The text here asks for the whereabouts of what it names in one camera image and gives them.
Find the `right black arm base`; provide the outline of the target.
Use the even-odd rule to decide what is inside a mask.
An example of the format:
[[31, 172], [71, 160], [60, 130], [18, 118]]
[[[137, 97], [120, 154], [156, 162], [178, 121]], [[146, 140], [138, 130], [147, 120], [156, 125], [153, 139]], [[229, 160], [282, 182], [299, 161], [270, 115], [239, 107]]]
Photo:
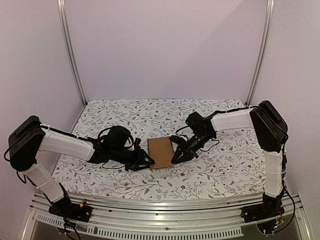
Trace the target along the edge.
[[262, 203], [243, 207], [240, 217], [244, 219], [245, 223], [249, 223], [282, 215], [285, 213], [282, 204], [283, 196], [284, 191], [276, 197], [271, 197], [263, 193]]

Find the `aluminium front rail frame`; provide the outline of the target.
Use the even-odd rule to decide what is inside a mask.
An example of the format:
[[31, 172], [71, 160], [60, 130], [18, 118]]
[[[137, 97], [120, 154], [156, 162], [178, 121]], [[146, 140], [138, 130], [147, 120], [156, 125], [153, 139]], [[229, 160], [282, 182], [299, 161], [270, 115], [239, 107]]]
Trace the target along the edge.
[[312, 240], [298, 194], [284, 196], [284, 214], [245, 222], [242, 208], [260, 204], [259, 193], [199, 200], [133, 200], [87, 197], [88, 222], [64, 226], [49, 213], [49, 203], [36, 192], [30, 203], [23, 240]]

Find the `floral patterned table mat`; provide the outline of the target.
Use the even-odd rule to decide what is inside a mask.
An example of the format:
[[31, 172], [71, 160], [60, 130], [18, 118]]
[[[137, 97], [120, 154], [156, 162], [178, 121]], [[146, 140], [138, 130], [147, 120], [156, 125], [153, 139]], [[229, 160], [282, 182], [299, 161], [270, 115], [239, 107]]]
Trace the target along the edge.
[[[147, 149], [151, 138], [175, 133], [191, 137], [192, 131], [184, 125], [194, 111], [208, 116], [242, 106], [240, 100], [93, 100], [73, 133], [96, 138], [103, 129], [119, 125]], [[200, 200], [263, 193], [266, 165], [254, 130], [244, 128], [218, 132], [217, 141], [208, 142], [198, 158], [170, 168], [125, 171], [114, 161], [91, 164], [62, 155], [52, 175], [73, 193], [150, 201]]]

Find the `brown cardboard box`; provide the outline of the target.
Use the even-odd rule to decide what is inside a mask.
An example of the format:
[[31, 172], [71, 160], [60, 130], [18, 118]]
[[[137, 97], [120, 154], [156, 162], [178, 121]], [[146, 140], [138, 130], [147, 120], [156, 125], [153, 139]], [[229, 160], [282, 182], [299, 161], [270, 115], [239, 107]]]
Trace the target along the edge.
[[151, 170], [170, 168], [171, 160], [175, 154], [169, 137], [149, 138], [147, 140], [148, 155], [154, 160]]

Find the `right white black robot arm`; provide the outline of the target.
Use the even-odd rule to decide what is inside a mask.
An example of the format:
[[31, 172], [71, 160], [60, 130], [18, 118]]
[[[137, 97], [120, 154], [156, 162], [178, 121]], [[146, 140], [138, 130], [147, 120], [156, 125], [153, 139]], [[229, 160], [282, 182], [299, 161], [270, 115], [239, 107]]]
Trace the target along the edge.
[[217, 138], [217, 132], [230, 129], [254, 129], [266, 163], [266, 184], [264, 194], [277, 198], [283, 192], [283, 178], [286, 172], [286, 142], [288, 125], [272, 103], [264, 100], [258, 105], [231, 110], [216, 110], [203, 117], [198, 112], [191, 113], [185, 120], [193, 136], [185, 140], [180, 136], [170, 136], [177, 144], [171, 159], [179, 164], [198, 158], [197, 152], [210, 140]]

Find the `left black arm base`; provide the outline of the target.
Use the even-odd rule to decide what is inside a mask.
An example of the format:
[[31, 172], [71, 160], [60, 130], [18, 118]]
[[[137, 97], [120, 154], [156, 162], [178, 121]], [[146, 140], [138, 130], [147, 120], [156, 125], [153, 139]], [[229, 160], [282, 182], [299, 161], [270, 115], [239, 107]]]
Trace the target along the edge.
[[88, 223], [93, 208], [88, 205], [87, 199], [82, 199], [80, 202], [72, 202], [67, 193], [63, 194], [62, 199], [52, 202], [49, 201], [49, 213], [63, 218]]

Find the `left aluminium frame post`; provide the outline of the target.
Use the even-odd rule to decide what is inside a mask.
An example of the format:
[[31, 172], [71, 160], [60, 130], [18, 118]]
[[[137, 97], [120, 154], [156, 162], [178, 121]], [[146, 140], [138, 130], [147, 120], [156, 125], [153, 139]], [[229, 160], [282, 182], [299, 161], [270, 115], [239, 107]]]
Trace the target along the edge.
[[87, 101], [85, 91], [81, 82], [77, 61], [76, 61], [74, 50], [73, 50], [70, 29], [68, 25], [66, 4], [64, 0], [57, 0], [57, 9], [58, 9], [59, 19], [61, 24], [62, 35], [64, 38], [65, 49], [66, 49], [67, 57], [69, 60], [75, 88], [78, 93], [82, 106], [85, 107], [88, 104], [88, 101]]

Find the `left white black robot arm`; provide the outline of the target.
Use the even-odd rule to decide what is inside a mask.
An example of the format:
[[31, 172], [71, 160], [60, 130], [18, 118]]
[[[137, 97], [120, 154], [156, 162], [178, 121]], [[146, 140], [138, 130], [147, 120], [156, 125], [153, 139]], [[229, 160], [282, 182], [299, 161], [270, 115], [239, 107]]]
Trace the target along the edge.
[[38, 152], [67, 155], [91, 164], [114, 161], [122, 164], [126, 171], [135, 172], [155, 163], [140, 142], [120, 125], [102, 130], [97, 138], [80, 137], [44, 125], [37, 116], [31, 115], [9, 136], [3, 158], [40, 189], [63, 217], [70, 217], [75, 211], [74, 205], [64, 188], [37, 162]]

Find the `right aluminium frame post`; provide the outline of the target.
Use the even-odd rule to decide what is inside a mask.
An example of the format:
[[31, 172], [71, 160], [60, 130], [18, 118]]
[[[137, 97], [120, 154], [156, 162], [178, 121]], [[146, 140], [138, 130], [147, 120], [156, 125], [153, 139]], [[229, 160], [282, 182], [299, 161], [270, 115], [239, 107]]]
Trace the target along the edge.
[[261, 70], [263, 67], [264, 58], [265, 58], [265, 54], [268, 46], [269, 35], [270, 35], [272, 20], [273, 20], [274, 7], [275, 7], [275, 0], [268, 0], [266, 4], [265, 19], [263, 24], [263, 31], [262, 31], [259, 51], [257, 55], [257, 60], [254, 67], [252, 80], [249, 86], [248, 95], [245, 100], [246, 106], [252, 105], [253, 98], [258, 85], [259, 77], [261, 74]]

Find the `aluminium frame post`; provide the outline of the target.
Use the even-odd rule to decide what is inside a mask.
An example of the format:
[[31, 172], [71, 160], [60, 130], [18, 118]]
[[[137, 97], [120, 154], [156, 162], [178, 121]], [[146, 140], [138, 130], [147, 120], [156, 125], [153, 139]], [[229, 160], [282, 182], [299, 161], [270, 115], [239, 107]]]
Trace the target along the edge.
[[62, 35], [64, 38], [65, 49], [66, 49], [67, 57], [69, 60], [75, 88], [78, 93], [82, 106], [85, 107], [88, 104], [88, 101], [87, 101], [85, 91], [81, 82], [77, 61], [76, 61], [74, 50], [73, 50], [70, 29], [68, 25], [66, 4], [64, 0], [57, 0], [57, 9], [58, 9], [59, 19], [61, 24]]
[[265, 58], [265, 54], [268, 46], [269, 35], [270, 35], [272, 20], [273, 20], [274, 7], [275, 7], [275, 0], [268, 0], [266, 4], [265, 19], [263, 24], [263, 31], [262, 31], [259, 51], [257, 55], [257, 60], [254, 67], [252, 80], [249, 86], [248, 95], [245, 100], [246, 106], [252, 105], [253, 98], [258, 85], [259, 77], [261, 74], [261, 70], [263, 67], [264, 58]]

